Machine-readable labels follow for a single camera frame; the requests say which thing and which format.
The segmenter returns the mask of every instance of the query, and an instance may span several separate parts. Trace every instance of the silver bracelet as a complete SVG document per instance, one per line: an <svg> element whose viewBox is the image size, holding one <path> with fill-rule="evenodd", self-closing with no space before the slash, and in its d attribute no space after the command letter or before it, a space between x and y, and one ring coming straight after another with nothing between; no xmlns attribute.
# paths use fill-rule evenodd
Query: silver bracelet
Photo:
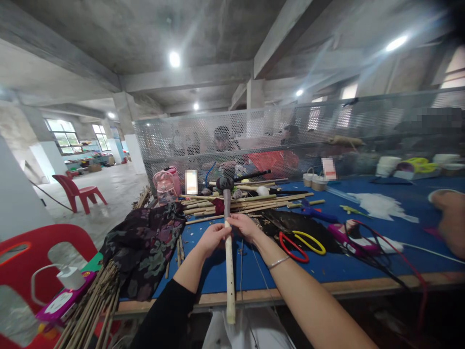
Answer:
<svg viewBox="0 0 465 349"><path fill-rule="evenodd" d="M274 268L278 264L284 262L288 258L291 258L291 256L285 256L283 259L280 259L279 261L274 262L272 265L268 266L268 269L271 270L272 268Z"/></svg>

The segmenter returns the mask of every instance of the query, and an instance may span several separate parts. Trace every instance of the red chair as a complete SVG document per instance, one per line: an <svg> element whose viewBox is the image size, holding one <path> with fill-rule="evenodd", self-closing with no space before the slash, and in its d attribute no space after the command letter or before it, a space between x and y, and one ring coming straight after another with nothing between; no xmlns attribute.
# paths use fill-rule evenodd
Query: red chair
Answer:
<svg viewBox="0 0 465 349"><path fill-rule="evenodd" d="M42 306L32 300L31 277L36 270L53 264L48 258L48 251L60 242L71 243L87 261L97 254L97 249L86 231L72 224L48 225L0 243L0 255L19 246L27 246L23 251L0 263L0 285L11 287L28 304L34 314L37 314ZM57 268L48 268L38 273L35 279L37 299L48 303L56 296L62 288L56 277L58 273ZM56 340L47 341L42 336L37 336L28 348L52 348L55 342ZM20 347L0 334L0 348L17 349Z"/></svg>
<svg viewBox="0 0 465 349"><path fill-rule="evenodd" d="M74 182L70 178L64 175L54 174L52 177L55 178L57 182L60 183L63 187L74 213L76 213L78 210L78 208L76 207L76 196L79 196L79 199L81 199L86 214L89 214L91 212L89 210L89 203L87 202L87 198L89 198L93 204L96 204L97 199L95 198L95 194L97 194L98 197L102 199L104 204L108 205L102 193L98 190L97 187L85 187L79 189L78 186L74 184Z"/></svg>

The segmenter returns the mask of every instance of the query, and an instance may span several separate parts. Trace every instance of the metal mesh partition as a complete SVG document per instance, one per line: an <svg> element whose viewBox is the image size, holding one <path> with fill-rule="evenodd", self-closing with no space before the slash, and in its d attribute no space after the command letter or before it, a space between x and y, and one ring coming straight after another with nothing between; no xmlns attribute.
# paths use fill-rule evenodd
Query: metal mesh partition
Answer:
<svg viewBox="0 0 465 349"><path fill-rule="evenodd" d="M213 162L227 163L223 169L235 163L237 172L273 168L272 178L301 178L309 167L319 171L320 157L333 157L338 174L351 175L374 173L381 155L457 152L463 109L465 89L456 88L363 97L348 106L338 100L140 120L134 126L150 183L156 172L176 166L183 187L185 171L198 170L203 188ZM359 137L366 145L328 145L334 135ZM223 173L216 166L209 180Z"/></svg>

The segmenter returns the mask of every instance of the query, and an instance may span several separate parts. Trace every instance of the concrete ceiling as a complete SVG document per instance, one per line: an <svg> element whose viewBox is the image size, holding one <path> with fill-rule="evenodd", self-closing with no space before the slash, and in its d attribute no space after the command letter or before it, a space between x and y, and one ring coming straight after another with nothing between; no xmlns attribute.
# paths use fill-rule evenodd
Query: concrete ceiling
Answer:
<svg viewBox="0 0 465 349"><path fill-rule="evenodd" d="M440 11L429 0L2 0L0 87L97 113L127 91L140 115L182 114L243 104L252 76L279 103L358 75L400 34L408 49L447 33Z"/></svg>
<svg viewBox="0 0 465 349"><path fill-rule="evenodd" d="M252 59L285 0L17 0L117 74Z"/></svg>

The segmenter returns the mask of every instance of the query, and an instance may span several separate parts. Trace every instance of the blue table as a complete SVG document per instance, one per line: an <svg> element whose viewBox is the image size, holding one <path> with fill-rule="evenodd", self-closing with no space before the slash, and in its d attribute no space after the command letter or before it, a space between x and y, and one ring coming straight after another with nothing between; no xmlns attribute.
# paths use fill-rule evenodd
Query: blue table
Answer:
<svg viewBox="0 0 465 349"><path fill-rule="evenodd" d="M359 208L359 206L328 192L315 191L314 196L308 199L325 199L326 203L315 206L315 208L320 208L323 212L337 215L341 222L349 218L355 218L366 223L383 236L393 240L417 245L453 257L443 241L423 230L425 227L437 227L441 219L440 211L436 210L428 202L427 196L430 192L440 188L449 188L465 192L464 178L440 177L435 179L423 179L417 181L416 185L412 186L373 184L369 183L371 179L373 179L373 177L354 177L336 183L333 187L343 192L381 193L393 197L402 203L402 208L405 209L406 214L418 217L420 223L411 223L401 218L394 218L394 221L391 222L381 219L369 219L354 214L348 216L347 213L340 208L340 205L348 205L354 208ZM282 188L284 190L308 189L303 186L302 182L282 185ZM183 240L187 241L187 243L184 244L186 255L194 248L202 233L210 226L210 222L223 222L223 219L186 226L182 235ZM258 252L255 252L254 255L252 248L245 242L242 261L243 266L241 269L241 255L239 253L241 246L241 238L236 237L233 240L233 256L236 291L238 291L236 296L237 302L241 302L241 294L239 293L241 276L243 279L242 290L244 291L244 302L259 305L271 301L271 298L273 298L274 301L279 301L280 294L275 289L276 285L262 258ZM426 281L430 283L430 287L446 287L448 285L465 283L465 265L463 264L409 247L405 248L404 254L417 270L423 274ZM413 275L411 269L403 262L401 257L398 255L391 256L391 270L394 274L398 276L403 275L404 277L402 279L409 287L418 287L418 280ZM326 254L325 256L320 256L309 252L309 257L310 262L308 264L301 264L301 266L336 296L358 297L366 294L392 293L400 290L399 285L390 278L387 278L384 273L348 255ZM166 283L173 277L176 271L176 264L171 263L169 279L163 279L161 281L154 294L154 298L160 295ZM264 279L270 290L267 290ZM199 289L202 293L198 304L199 310L226 304L226 265L224 251L217 251L217 253L205 263ZM151 303L127 301L120 304L120 311L125 314L128 312L130 313L131 309L136 313L146 312L150 306Z"/></svg>

